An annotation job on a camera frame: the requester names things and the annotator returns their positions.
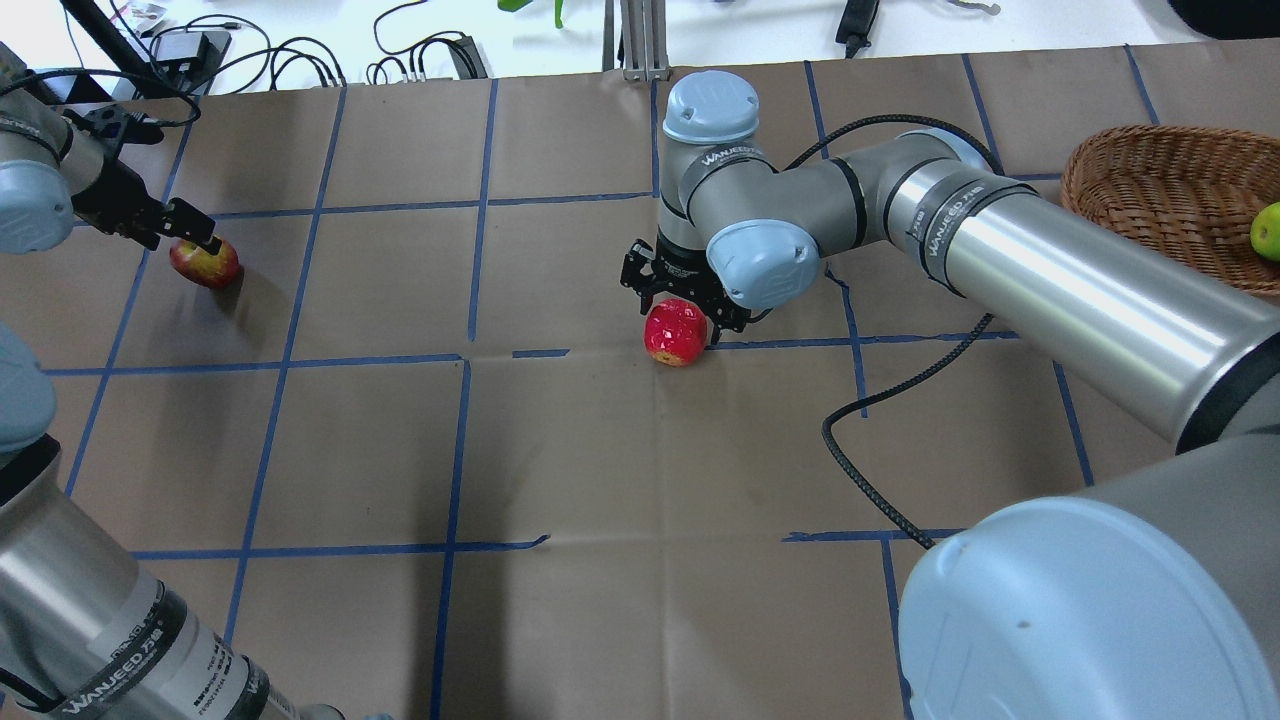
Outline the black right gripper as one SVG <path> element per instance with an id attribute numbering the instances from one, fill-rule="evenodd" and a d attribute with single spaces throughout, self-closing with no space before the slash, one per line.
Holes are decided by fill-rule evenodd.
<path id="1" fill-rule="evenodd" d="M 732 302 L 704 251 L 685 249 L 664 234 L 657 236 L 655 249 L 644 240 L 632 242 L 620 283 L 639 297 L 640 313 L 649 313 L 660 293 L 698 305 L 709 324 L 708 347 L 717 346 L 724 332 L 744 332 L 751 318 L 749 309 Z"/>

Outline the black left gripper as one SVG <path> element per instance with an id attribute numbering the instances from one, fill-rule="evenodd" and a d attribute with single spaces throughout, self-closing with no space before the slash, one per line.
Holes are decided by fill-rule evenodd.
<path id="1" fill-rule="evenodd" d="M 155 199 L 145 181 L 118 159 L 106 158 L 87 186 L 70 193 L 76 215 L 105 234 L 119 234 L 155 251 L 160 238 L 183 240 L 211 256 L 221 251 L 216 222 L 183 199 Z"/>

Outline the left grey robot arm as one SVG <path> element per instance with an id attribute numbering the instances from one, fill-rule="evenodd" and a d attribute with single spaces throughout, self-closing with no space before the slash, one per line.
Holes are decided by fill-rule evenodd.
<path id="1" fill-rule="evenodd" d="M 44 76 L 3 50 L 3 251 L 55 249 L 77 222 L 148 250 L 206 252 L 211 218 L 154 197 L 120 160 L 164 123 L 116 106 L 82 117 L 31 92 Z M 58 484 L 58 395 L 35 352 L 3 329 L 3 694 L 38 719 L 335 719 L 300 707 L 202 623 Z"/>

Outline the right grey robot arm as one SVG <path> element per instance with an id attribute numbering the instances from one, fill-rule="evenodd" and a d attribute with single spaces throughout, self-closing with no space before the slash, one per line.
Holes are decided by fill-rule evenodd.
<path id="1" fill-rule="evenodd" d="M 914 719 L 1277 716 L 1277 309 L 1042 199 L 963 129 L 818 165 L 759 147 L 744 78 L 669 91 L 658 236 L 621 282 L 741 331 L 820 263 L 888 243 L 984 315 L 937 363 L 829 414 L 851 483 L 923 548 L 895 638 Z M 1153 433 L 1171 457 L 933 537 L 858 469 L 836 425 L 940 375 L 1000 320 Z"/>

